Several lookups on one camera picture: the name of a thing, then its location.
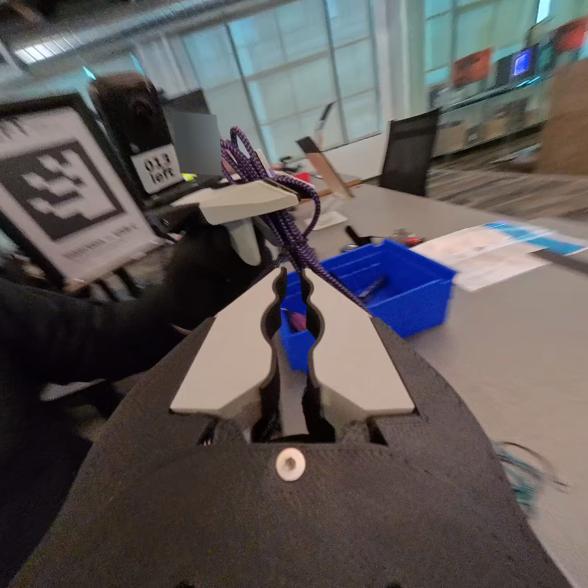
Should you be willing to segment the wooden board stand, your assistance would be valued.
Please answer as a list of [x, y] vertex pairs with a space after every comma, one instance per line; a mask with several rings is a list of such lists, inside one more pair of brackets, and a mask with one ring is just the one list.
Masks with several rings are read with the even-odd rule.
[[349, 219], [338, 210], [338, 207], [343, 200], [351, 201], [355, 197], [349, 186], [311, 137], [305, 136], [296, 143], [329, 190], [327, 195], [319, 197], [319, 204], [315, 206], [317, 212], [312, 219], [306, 221], [307, 228], [315, 232], [348, 223]]

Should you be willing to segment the black mesh chair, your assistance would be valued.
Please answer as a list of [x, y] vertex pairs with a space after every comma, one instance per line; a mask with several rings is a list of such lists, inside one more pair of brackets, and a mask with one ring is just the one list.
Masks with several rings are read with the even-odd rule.
[[441, 113], [424, 114], [389, 122], [387, 146], [379, 187], [425, 197], [430, 161]]

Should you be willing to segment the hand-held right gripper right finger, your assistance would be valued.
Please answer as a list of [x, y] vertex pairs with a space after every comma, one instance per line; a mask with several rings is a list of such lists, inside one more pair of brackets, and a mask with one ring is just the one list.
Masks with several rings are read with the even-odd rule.
[[347, 430], [374, 417], [413, 413], [415, 404], [369, 312], [311, 270], [300, 280], [306, 325], [315, 338], [307, 381], [321, 416], [334, 430]]

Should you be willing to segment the storage shelf with boxes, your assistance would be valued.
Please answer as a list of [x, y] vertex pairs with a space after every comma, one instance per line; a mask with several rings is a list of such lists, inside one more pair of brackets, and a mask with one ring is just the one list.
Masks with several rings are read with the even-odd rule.
[[440, 109], [435, 156], [445, 156], [543, 123], [554, 50], [536, 43], [499, 59], [491, 48], [453, 63], [449, 82], [431, 88]]

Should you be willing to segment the blue and white leaflet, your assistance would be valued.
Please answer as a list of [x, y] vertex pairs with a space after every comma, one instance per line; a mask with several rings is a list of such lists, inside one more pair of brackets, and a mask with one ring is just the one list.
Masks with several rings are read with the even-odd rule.
[[587, 250], [587, 241], [579, 240], [542, 226], [498, 221], [484, 224], [484, 227], [506, 235], [511, 240], [527, 243], [552, 254], [569, 256]]

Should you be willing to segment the framed marker sign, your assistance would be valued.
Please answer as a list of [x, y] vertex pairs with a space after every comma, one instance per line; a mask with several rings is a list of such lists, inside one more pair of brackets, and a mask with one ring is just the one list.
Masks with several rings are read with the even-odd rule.
[[1, 104], [1, 233], [67, 292], [164, 244], [80, 95]]

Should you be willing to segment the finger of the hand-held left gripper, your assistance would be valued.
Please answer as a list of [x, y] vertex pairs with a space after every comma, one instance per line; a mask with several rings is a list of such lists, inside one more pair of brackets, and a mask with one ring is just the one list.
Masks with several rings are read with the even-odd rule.
[[197, 206], [207, 223], [218, 225], [278, 212], [298, 203], [295, 190], [270, 179], [198, 190], [180, 198], [172, 207]]
[[315, 191], [311, 184], [288, 175], [262, 171], [224, 171], [220, 202], [299, 202]]

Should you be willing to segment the large cardboard box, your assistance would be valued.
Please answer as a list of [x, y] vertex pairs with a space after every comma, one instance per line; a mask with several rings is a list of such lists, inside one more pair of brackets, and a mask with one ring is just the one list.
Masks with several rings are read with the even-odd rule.
[[538, 173], [587, 175], [587, 59], [554, 77], [540, 142]]

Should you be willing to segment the white printed paper sheet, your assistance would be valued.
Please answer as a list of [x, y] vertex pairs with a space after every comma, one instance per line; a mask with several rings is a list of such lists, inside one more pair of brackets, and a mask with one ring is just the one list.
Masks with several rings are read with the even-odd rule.
[[483, 225], [427, 240], [412, 251], [455, 271], [454, 284], [467, 292], [550, 264], [535, 255], [537, 246]]

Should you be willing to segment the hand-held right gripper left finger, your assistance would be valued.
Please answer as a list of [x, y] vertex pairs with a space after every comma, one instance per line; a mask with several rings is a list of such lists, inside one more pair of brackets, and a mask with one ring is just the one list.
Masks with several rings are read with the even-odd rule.
[[279, 380], [272, 339], [282, 300], [283, 268], [276, 268], [213, 317], [172, 413], [228, 420], [253, 433], [268, 411], [263, 395]]

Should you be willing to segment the person's left hand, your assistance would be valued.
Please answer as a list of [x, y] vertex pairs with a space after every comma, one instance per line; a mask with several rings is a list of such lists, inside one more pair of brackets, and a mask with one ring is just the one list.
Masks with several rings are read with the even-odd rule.
[[222, 224], [209, 224], [193, 213], [183, 223], [183, 230], [165, 269], [162, 305], [171, 324], [190, 330], [239, 298], [272, 269], [273, 260], [257, 227], [254, 239], [261, 260], [256, 265], [246, 263], [234, 250], [231, 235]]

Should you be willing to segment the blue bin with marker label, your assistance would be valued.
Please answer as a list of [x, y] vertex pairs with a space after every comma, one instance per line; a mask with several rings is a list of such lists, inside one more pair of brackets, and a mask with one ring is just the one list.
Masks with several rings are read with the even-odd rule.
[[445, 322], [456, 272], [400, 243], [384, 240], [321, 264], [356, 296], [386, 275], [387, 285], [366, 307], [404, 339]]

